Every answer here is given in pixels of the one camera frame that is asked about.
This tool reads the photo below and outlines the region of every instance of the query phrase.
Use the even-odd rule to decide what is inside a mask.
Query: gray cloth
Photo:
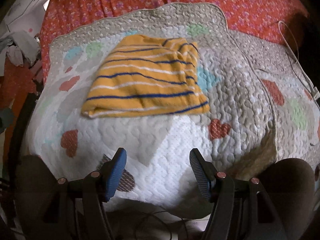
[[[7,56],[13,65],[23,66],[22,51],[19,47],[10,46],[7,51]]]
[[[31,66],[36,61],[36,57],[40,51],[38,42],[36,42],[36,40],[26,31],[10,33],[4,39],[0,39],[0,76],[4,75],[5,56],[8,52],[8,47],[13,43],[19,47],[24,57],[30,62]]]

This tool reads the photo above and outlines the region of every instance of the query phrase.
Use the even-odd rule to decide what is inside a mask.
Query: striped cloth
[[[209,105],[197,85],[197,60],[195,42],[127,36],[100,66],[82,113],[91,118],[205,113]]]

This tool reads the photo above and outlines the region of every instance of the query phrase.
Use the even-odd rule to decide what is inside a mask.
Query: blue heart
[[[72,49],[69,49],[66,56],[65,56],[65,59],[71,60],[75,56],[79,55],[81,52],[82,52],[81,47],[74,47]]]
[[[129,31],[125,33],[125,36],[129,36],[129,35],[134,35],[136,34],[138,31]]]
[[[208,89],[217,85],[221,81],[220,77],[216,77],[208,70],[202,68],[201,66],[197,67],[198,75],[198,86],[202,91],[208,92]]]

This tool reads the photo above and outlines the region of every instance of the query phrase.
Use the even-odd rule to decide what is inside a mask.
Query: white quilt
[[[101,60],[135,33],[198,42],[198,84],[210,112],[81,116]],[[108,210],[141,201],[182,217],[207,215],[210,205],[201,198],[189,164],[192,148],[219,171],[241,179],[282,158],[303,158],[312,166],[320,161],[319,110],[289,60],[301,75],[297,65],[283,46],[228,30],[215,5],[171,3],[102,19],[56,38],[50,60],[27,131],[30,153],[39,155],[56,178],[73,180],[125,148],[125,172]]]

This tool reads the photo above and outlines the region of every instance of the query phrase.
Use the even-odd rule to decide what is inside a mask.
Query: white cable
[[[286,26],[286,27],[288,28],[290,34],[292,35],[292,38],[293,38],[293,40],[294,40],[294,42],[295,42],[295,44],[296,44],[296,47],[297,47],[297,56],[298,56],[298,58],[296,57],[296,55],[294,54],[294,52],[293,52],[292,49],[290,48],[289,44],[287,43],[287,40],[286,40],[285,37],[283,36],[283,34],[282,34],[282,32],[281,32],[281,29],[280,29],[280,24],[283,24],[284,26]],[[301,69],[301,71],[302,71],[302,74],[303,74],[304,78],[306,79],[306,81],[307,81],[310,89],[307,89],[307,88],[305,87],[305,85],[303,84],[303,82],[301,81],[301,79],[299,78],[299,76],[298,76],[298,75],[296,74],[296,72],[294,71],[293,66],[291,65],[291,68],[292,68],[293,72],[295,73],[295,75],[297,76],[297,78],[300,80],[300,82],[303,84],[303,86],[307,89],[307,91],[312,95],[312,97],[315,98],[315,99],[317,99],[316,96],[319,96],[319,94],[318,94],[318,89],[313,86],[312,81],[310,80],[310,78],[308,77],[308,75],[304,72],[302,66],[301,66],[300,63],[299,63],[299,48],[298,48],[298,44],[297,44],[297,41],[296,41],[293,33],[291,32],[290,28],[289,28],[283,21],[279,21],[279,22],[278,22],[278,28],[279,28],[279,32],[280,32],[280,34],[281,34],[281,36],[282,36],[285,44],[287,45],[288,49],[289,49],[290,52],[292,53],[292,56],[293,56],[294,59],[296,60],[296,64],[298,64],[298,66],[300,67],[300,69]]]

